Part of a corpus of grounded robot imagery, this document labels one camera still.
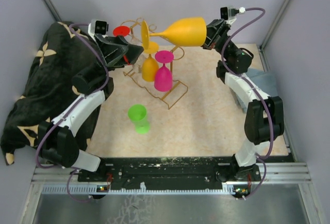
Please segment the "red plastic wine glass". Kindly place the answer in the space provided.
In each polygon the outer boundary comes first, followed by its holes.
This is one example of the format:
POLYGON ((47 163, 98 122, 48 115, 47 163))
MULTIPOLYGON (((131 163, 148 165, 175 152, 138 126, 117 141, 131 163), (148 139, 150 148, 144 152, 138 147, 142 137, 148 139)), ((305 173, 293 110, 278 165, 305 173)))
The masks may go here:
POLYGON ((118 26, 113 30, 113 35, 126 37, 130 34, 130 28, 124 25, 118 26))

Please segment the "orange plastic wine glass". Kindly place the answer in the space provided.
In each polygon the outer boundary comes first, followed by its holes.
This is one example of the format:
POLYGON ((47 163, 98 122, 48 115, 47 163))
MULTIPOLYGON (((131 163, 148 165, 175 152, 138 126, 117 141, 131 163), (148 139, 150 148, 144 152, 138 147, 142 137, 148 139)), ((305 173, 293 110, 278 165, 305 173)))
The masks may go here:
POLYGON ((202 17, 184 18, 172 23, 166 30, 150 33, 145 20, 141 23, 141 39, 145 49, 150 46, 150 37, 163 37, 176 46, 202 46, 206 40, 207 28, 202 17))
POLYGON ((159 45, 156 42, 150 41, 148 49, 144 50, 145 54, 148 54, 142 65, 142 78, 146 82, 153 82, 155 80, 155 75, 159 69, 159 65, 152 54, 158 52, 159 45))

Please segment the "pink plastic wine glass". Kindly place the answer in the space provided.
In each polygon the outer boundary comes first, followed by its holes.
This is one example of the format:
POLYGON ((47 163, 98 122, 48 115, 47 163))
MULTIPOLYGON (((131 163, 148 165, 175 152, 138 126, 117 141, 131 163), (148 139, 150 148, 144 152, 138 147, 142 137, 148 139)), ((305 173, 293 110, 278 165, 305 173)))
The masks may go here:
POLYGON ((170 69, 166 67, 166 64, 173 61, 174 55, 170 51, 162 50, 155 54, 155 59, 162 64, 162 67, 158 69, 155 75, 154 87, 160 92, 167 92, 173 86, 173 76, 170 69))

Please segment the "green plastic wine glass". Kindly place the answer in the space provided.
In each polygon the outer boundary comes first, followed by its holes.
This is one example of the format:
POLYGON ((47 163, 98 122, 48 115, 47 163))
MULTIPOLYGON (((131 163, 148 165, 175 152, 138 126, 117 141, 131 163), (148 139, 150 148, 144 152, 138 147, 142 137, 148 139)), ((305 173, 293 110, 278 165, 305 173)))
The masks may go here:
POLYGON ((128 110, 128 117, 135 126, 135 131, 138 134, 146 134, 150 130, 148 121, 147 109, 144 105, 135 104, 128 110))

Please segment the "clear wine glass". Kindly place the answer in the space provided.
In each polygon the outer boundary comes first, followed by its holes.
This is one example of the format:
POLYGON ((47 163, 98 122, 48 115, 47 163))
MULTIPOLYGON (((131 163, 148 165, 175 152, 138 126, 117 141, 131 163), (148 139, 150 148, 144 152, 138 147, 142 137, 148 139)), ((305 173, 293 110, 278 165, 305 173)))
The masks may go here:
MULTIPOLYGON (((138 45, 138 46, 142 46, 142 43, 140 42, 139 39, 137 39, 136 37, 132 36, 131 40, 130 40, 131 44, 134 45, 138 45)), ((132 69, 135 73, 141 73, 142 71, 142 64, 143 64, 143 60, 144 60, 144 55, 140 54, 137 61, 135 62, 135 64, 132 66, 132 69)))

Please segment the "orange plastic wine glass front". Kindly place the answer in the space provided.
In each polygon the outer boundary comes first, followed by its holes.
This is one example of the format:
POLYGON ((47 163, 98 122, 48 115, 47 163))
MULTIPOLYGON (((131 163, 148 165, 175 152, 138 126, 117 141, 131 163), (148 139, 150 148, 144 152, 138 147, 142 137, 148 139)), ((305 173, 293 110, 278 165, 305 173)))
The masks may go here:
POLYGON ((202 17, 184 18, 172 23, 166 30, 150 33, 145 20, 141 23, 141 39, 145 49, 150 46, 150 37, 163 37, 176 46, 202 46, 206 40, 207 28, 202 17))

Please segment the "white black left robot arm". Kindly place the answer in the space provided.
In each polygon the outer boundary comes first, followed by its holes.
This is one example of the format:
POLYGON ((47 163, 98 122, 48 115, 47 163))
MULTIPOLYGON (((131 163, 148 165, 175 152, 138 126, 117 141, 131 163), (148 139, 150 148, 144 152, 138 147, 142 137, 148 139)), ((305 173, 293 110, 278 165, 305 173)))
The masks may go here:
POLYGON ((41 123, 38 134, 36 158, 44 158, 54 166, 85 170, 96 181, 103 180, 107 168, 102 158, 80 149, 76 138, 78 131, 90 115, 99 108, 113 92, 113 79, 109 71, 135 64, 144 48, 138 43, 129 43, 123 36, 110 37, 95 34, 94 49, 84 38, 81 43, 97 58, 97 63, 84 67, 78 73, 78 89, 81 94, 50 123, 41 123))

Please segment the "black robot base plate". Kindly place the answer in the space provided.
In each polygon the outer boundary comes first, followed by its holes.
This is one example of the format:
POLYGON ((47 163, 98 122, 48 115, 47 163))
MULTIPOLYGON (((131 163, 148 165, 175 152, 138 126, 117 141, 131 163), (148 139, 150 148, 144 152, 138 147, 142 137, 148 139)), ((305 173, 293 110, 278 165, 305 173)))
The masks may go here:
POLYGON ((78 174, 79 182, 105 182, 112 190, 221 190, 223 183, 241 182, 245 195, 260 179, 256 164, 239 167, 234 157, 105 158, 96 172, 78 174))

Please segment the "orange plastic wine glass back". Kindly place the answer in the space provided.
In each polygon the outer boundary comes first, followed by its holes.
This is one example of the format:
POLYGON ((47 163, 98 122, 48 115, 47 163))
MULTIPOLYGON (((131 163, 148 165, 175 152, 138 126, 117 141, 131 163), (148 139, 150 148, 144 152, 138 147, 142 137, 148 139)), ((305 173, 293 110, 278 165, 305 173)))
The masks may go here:
POLYGON ((148 54, 142 65, 142 78, 146 82, 153 82, 155 80, 155 75, 159 69, 159 65, 152 54, 158 52, 159 45, 156 42, 150 41, 148 49, 144 50, 145 54, 148 54))

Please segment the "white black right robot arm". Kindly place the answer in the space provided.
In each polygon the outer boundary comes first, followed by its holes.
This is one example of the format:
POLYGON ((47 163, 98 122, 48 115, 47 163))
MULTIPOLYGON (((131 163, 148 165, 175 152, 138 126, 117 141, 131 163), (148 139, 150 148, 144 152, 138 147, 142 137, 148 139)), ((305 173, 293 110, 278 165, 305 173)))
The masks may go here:
POLYGON ((246 139, 231 158, 229 166, 216 171, 219 181, 243 180, 252 172, 260 159, 267 159, 273 143, 284 133, 283 101, 263 92, 246 75, 253 55, 246 49, 238 48, 228 36, 230 25, 223 19, 215 19, 206 26, 206 40, 203 48, 216 50, 221 59, 216 75, 246 105, 244 132, 246 139))

